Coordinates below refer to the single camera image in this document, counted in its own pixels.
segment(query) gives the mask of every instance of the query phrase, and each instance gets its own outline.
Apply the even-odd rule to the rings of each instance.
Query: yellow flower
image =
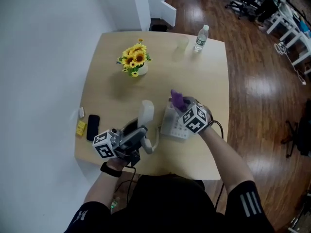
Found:
[[[127,56],[133,54],[133,47],[128,48],[127,50],[123,51],[122,56]]]
[[[131,63],[130,63],[130,68],[134,68],[137,66],[137,62],[135,60],[133,60]]]
[[[139,50],[135,52],[135,61],[137,66],[142,65],[147,60],[146,52]]]
[[[137,43],[132,47],[132,51],[136,52],[136,51],[146,51],[147,47],[144,44],[141,43]]]
[[[137,77],[137,76],[138,76],[138,72],[132,72],[132,78]]]
[[[135,55],[130,54],[126,57],[126,59],[122,60],[122,65],[124,68],[130,68],[130,63],[135,59]]]

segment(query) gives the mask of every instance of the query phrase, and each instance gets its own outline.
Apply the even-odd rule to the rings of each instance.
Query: black smartwatch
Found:
[[[101,167],[101,171],[104,172],[104,173],[107,173],[107,174],[109,174],[109,175],[111,175],[113,177],[117,177],[117,178],[119,178],[121,176],[121,174],[122,174],[122,171],[116,171],[116,170],[113,170],[113,169],[109,168],[107,166],[107,162],[103,163],[103,165]]]

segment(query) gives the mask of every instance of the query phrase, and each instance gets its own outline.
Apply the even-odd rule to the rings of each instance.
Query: smartphone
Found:
[[[98,135],[98,126],[99,126],[99,116],[98,115],[89,115],[87,122],[87,133],[86,139],[89,141],[94,141],[94,137]]]

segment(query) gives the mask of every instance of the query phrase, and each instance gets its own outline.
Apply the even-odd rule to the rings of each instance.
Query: wooden floor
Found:
[[[280,144],[289,133],[285,120],[299,121],[311,98],[311,86],[302,86],[286,56],[276,53],[279,35],[262,33],[246,18],[238,20],[230,8],[225,9],[229,0],[166,2],[177,9],[171,32],[197,35],[207,24],[209,37],[225,42],[230,87],[228,143],[250,166],[263,208],[278,230],[292,220],[311,180],[311,158],[295,149],[286,159],[287,148]],[[215,203],[222,182],[205,184]],[[225,212],[226,197],[224,192],[221,212]]]

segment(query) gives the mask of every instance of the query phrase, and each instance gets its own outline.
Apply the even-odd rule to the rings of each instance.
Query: wooden table top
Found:
[[[177,49],[183,37],[189,39],[184,52]],[[143,38],[147,52],[153,59],[148,63],[146,75],[131,78],[121,72],[116,64],[122,51]],[[196,36],[162,32],[118,32],[101,36],[87,74],[81,106],[85,109],[82,121],[88,115],[100,116],[99,133],[110,128],[122,128],[138,116],[142,100],[155,106],[148,138],[155,142],[155,126],[163,120],[170,90],[192,96],[205,104],[224,130],[227,139],[229,120],[229,82],[224,42],[208,39],[200,53],[193,51]],[[217,125],[213,128],[220,134]],[[141,160],[136,164],[137,173],[146,175],[177,175],[201,180],[217,180],[220,175],[214,159],[198,136],[186,141],[175,141],[160,135],[160,142],[152,155],[140,150]],[[75,157],[101,165],[104,161],[86,140],[76,135]]]

